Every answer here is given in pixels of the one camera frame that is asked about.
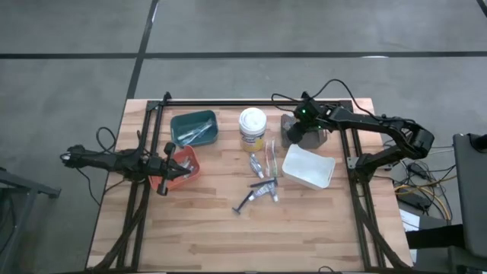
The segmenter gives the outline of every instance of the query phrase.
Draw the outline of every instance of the gray floor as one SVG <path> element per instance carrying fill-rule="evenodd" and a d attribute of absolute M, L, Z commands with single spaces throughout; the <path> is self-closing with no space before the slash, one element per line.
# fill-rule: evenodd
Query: gray floor
<path fill-rule="evenodd" d="M 135 53 L 149 5 L 0 0 L 0 53 Z M 487 50 L 486 30 L 474 0 L 161 0 L 148 52 Z M 117 130 L 134 61 L 0 60 L 0 166 L 62 188 L 57 201 L 39 199 L 23 239 L 20 258 L 35 273 L 84 267 L 97 206 L 58 155 L 96 148 L 100 126 Z M 146 60 L 135 97 L 298 96 L 340 78 L 376 112 L 413 118 L 450 145 L 454 133 L 485 133 L 485 67 L 487 58 Z M 322 96 L 347 93 L 332 85 Z M 451 153 L 425 161 L 454 162 Z M 107 174 L 86 171 L 99 199 Z M 461 222 L 457 182 L 445 186 Z"/>

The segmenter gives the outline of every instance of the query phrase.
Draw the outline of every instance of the orange bin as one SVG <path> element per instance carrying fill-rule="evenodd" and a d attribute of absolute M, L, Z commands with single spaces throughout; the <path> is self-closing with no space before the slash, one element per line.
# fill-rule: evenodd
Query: orange bin
<path fill-rule="evenodd" d="M 193 166 L 193 172 L 185 178 L 186 175 L 179 176 L 178 178 L 174 180 L 168 180 L 167 181 L 167 189 L 169 191 L 176 189 L 177 187 L 182 186 L 185 183 L 193 182 L 194 180 L 198 179 L 199 176 L 201 176 L 199 172 L 199 162 L 198 158 L 196 157 L 196 153 L 194 149 L 190 146 L 187 145 L 185 146 L 182 150 L 174 153 L 173 159 L 178 163 L 181 164 L 185 161 L 186 157 L 189 159 L 189 165 L 188 169 Z M 162 182 L 162 177 L 159 176 L 150 176 L 149 180 L 151 181 L 151 187 L 153 190 L 158 190 L 159 184 Z"/>

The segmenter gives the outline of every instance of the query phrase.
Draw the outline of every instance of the teal container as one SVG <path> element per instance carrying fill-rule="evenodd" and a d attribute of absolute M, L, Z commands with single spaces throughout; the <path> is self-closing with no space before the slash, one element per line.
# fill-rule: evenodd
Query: teal container
<path fill-rule="evenodd" d="M 213 122 L 212 126 L 207 129 L 201 137 L 192 140 L 188 145 L 195 147 L 198 145 L 209 145 L 214 143 L 218 137 L 218 124 L 216 115 L 211 110 L 174 116 L 173 119 L 170 120 L 170 137 L 173 140 L 173 143 L 178 146 L 183 146 L 177 138 L 198 126 L 201 126 L 209 119 Z"/>

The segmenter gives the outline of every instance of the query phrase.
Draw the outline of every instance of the white lid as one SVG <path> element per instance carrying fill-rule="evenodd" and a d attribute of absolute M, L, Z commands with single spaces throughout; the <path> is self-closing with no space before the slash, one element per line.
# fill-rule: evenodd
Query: white lid
<path fill-rule="evenodd" d="M 260 109 L 249 107 L 240 114 L 239 123 L 246 134 L 259 134 L 266 130 L 267 116 Z"/>

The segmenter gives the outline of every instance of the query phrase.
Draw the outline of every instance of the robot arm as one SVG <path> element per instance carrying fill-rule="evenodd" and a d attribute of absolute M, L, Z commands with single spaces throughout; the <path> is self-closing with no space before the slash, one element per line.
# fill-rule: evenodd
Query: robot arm
<path fill-rule="evenodd" d="M 288 131 L 293 143 L 298 143 L 303 134 L 318 129 L 360 129 L 388 134 L 396 145 L 374 155 L 363 154 L 355 162 L 354 176 L 357 181 L 369 182 L 375 170 L 385 164 L 392 164 L 404 158 L 425 158 L 434 141 L 428 130 L 411 119 L 399 117 L 372 116 L 353 113 L 335 105 L 320 105 L 306 92 L 303 101 L 293 111 L 299 120 Z"/>

